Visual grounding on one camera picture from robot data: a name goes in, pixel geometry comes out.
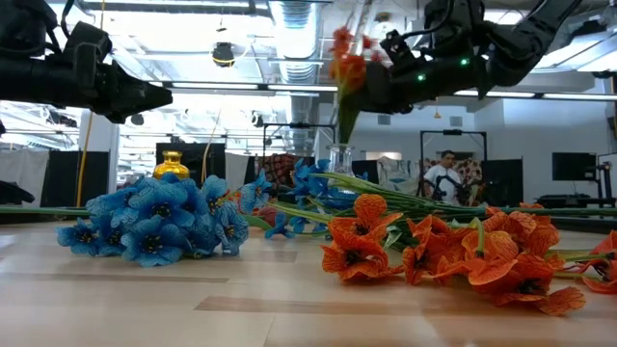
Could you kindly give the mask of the red patterned cloth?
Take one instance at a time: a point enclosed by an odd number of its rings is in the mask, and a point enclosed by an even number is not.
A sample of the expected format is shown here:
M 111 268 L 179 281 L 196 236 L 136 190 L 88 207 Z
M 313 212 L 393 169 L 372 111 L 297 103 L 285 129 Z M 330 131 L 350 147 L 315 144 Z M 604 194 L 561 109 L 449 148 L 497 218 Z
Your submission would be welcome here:
M 292 173 L 300 157 L 291 154 L 273 154 L 263 159 L 262 168 L 266 179 L 275 189 L 281 186 L 293 187 Z

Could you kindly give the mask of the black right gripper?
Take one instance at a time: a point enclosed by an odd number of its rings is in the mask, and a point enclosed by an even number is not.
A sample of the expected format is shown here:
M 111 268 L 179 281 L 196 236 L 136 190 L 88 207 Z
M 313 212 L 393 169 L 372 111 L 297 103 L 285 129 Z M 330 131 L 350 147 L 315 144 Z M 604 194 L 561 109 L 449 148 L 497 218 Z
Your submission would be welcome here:
M 391 83 L 385 66 L 368 63 L 364 85 L 357 96 L 358 108 L 365 112 L 410 114 L 416 103 L 475 88 L 484 73 L 485 58 L 475 53 L 472 46 L 422 47 L 412 51 L 411 68 L 408 101 Z

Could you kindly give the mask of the black ceiling dome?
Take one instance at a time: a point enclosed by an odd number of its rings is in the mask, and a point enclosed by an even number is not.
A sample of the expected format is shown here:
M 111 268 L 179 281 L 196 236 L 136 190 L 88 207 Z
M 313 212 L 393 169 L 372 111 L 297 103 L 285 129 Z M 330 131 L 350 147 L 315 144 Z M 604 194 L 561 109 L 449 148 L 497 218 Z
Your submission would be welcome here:
M 212 61 L 218 67 L 232 67 L 235 56 L 232 52 L 231 42 L 217 42 L 211 53 Z

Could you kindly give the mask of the black computer monitor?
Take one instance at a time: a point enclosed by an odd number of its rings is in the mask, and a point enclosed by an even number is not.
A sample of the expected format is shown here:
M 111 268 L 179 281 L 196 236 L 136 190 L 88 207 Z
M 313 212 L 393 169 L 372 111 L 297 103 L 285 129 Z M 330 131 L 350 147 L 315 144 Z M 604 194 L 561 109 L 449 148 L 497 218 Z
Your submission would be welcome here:
M 597 155 L 586 152 L 554 152 L 552 179 L 555 181 L 594 181 Z

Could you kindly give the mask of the black desk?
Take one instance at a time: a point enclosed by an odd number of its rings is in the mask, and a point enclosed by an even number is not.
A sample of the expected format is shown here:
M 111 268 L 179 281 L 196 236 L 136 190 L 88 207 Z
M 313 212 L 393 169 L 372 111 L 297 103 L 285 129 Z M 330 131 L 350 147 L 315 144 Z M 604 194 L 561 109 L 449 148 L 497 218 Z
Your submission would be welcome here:
M 536 200 L 546 208 L 586 208 L 588 205 L 599 207 L 615 207 L 615 198 L 592 198 L 585 194 L 574 195 L 544 195 Z

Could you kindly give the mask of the clear glass vase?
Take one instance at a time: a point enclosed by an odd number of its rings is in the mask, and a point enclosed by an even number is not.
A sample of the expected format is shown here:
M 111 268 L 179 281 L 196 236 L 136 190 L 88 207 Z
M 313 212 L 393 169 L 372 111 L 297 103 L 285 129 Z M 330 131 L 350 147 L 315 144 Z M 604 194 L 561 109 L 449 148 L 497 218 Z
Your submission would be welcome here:
M 353 176 L 353 149 L 353 147 L 346 144 L 328 146 L 330 152 L 328 173 Z

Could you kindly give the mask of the black aluminium table frame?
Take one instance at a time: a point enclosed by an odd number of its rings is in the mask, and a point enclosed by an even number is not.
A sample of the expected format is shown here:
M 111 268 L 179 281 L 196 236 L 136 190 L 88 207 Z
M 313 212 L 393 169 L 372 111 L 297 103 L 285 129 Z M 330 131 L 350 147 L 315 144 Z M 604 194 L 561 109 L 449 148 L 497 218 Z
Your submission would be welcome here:
M 16 213 L 0 214 L 0 225 L 52 223 L 75 220 L 76 216 Z M 591 217 L 552 217 L 551 223 L 557 228 L 569 231 L 609 234 L 612 230 L 617 230 L 617 218 L 608 217 L 603 219 L 592 219 Z

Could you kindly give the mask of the ceiling light strip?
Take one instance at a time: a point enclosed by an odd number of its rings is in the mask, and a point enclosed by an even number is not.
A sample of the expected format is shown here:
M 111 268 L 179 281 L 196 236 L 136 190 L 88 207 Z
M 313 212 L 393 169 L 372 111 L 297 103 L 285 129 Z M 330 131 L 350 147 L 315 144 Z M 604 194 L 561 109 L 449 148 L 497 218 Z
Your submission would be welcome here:
M 617 102 L 617 94 L 608 93 L 531 93 L 531 92 L 501 92 L 491 91 L 485 94 L 489 98 L 512 98 L 512 99 L 545 99 L 564 101 L 597 101 Z
M 253 83 L 206 83 L 206 82 L 152 82 L 168 89 L 196 89 L 220 91 L 272 91 L 334 93 L 336 86 L 293 85 L 293 84 L 253 84 Z

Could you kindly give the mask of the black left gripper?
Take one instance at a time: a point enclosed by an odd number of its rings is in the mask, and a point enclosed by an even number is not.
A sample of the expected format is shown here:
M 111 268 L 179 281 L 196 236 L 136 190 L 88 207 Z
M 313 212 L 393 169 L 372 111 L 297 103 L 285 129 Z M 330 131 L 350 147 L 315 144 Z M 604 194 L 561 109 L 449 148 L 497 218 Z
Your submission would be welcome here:
M 111 123 L 126 123 L 137 113 L 173 102 L 171 91 L 126 74 L 116 62 L 94 64 L 82 74 L 75 68 L 34 60 L 34 101 L 88 108 L 104 115 Z

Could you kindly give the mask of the orange artificial flower bunch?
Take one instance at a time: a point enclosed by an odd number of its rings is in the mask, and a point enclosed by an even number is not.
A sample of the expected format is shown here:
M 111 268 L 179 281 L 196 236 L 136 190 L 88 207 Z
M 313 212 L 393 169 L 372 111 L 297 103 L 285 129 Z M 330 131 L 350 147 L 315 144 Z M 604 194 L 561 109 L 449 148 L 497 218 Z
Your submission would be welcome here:
M 330 78 L 337 88 L 337 127 L 341 144 L 348 145 L 361 111 L 359 102 L 353 100 L 353 94 L 361 90 L 366 79 L 367 61 L 365 54 L 370 54 L 372 62 L 380 62 L 380 54 L 374 49 L 376 40 L 361 35 L 360 53 L 354 54 L 355 37 L 345 25 L 333 32 L 334 44 L 330 51 L 333 61 L 330 66 Z
M 572 279 L 595 293 L 617 295 L 617 230 L 595 248 L 566 254 L 549 212 L 521 204 L 506 212 L 489 206 L 483 218 L 464 227 L 444 219 L 444 209 L 419 221 L 391 210 L 380 195 L 362 194 L 351 217 L 328 223 L 333 237 L 324 247 L 322 268 L 343 281 L 403 276 L 418 285 L 445 285 L 463 277 L 472 290 L 497 306 L 534 307 L 563 316 L 586 304 L 577 287 L 551 289 L 555 279 Z

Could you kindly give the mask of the person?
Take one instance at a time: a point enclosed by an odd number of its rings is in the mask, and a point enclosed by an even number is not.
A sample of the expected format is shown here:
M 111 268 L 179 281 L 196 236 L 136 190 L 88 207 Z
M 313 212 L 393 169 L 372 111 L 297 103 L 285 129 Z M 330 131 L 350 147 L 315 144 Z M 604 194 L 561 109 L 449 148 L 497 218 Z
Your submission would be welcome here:
M 469 187 L 454 170 L 454 152 L 446 150 L 440 162 L 423 176 L 423 192 L 427 198 L 462 206 L 469 199 Z

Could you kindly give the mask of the white curtain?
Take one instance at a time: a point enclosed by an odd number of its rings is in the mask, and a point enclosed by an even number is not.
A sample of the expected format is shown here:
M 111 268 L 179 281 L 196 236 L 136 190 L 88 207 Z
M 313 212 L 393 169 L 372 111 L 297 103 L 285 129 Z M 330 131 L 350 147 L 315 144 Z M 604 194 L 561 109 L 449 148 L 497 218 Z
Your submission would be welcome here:
M 16 183 L 33 195 L 35 200 L 26 206 L 40 207 L 48 160 L 48 150 L 0 150 L 0 180 Z

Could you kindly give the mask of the corrugated silver duct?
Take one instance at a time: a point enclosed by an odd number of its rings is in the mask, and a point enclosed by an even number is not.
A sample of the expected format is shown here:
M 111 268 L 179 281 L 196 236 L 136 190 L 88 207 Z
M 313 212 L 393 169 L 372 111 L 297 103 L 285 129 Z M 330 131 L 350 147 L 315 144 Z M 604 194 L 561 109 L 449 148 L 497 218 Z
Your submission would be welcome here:
M 319 5 L 308 1 L 268 0 L 275 22 L 275 46 L 281 83 L 313 85 L 317 80 L 317 65 L 312 62 L 319 34 Z M 291 96 L 286 111 L 290 123 L 311 123 L 312 98 Z M 311 156 L 314 129 L 289 129 L 290 151 L 299 156 Z

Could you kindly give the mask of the yellow glass vase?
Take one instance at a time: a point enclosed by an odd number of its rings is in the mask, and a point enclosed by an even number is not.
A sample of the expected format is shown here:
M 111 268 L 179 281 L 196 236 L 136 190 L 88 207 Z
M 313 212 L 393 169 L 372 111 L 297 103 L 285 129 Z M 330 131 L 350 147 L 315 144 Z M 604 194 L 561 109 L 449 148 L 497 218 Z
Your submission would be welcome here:
M 165 150 L 163 152 L 163 162 L 158 164 L 153 172 L 153 177 L 161 179 L 164 174 L 171 173 L 179 179 L 189 178 L 189 169 L 181 164 L 182 153 L 176 150 Z

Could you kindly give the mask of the white cloth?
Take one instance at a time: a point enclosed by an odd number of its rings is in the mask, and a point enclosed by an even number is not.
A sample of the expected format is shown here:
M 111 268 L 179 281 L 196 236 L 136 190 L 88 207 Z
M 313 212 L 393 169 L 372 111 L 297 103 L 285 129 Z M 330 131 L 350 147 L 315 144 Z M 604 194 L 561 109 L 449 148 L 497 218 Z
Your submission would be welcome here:
M 412 196 L 417 194 L 420 174 L 417 162 L 383 156 L 377 160 L 377 172 L 380 186 Z

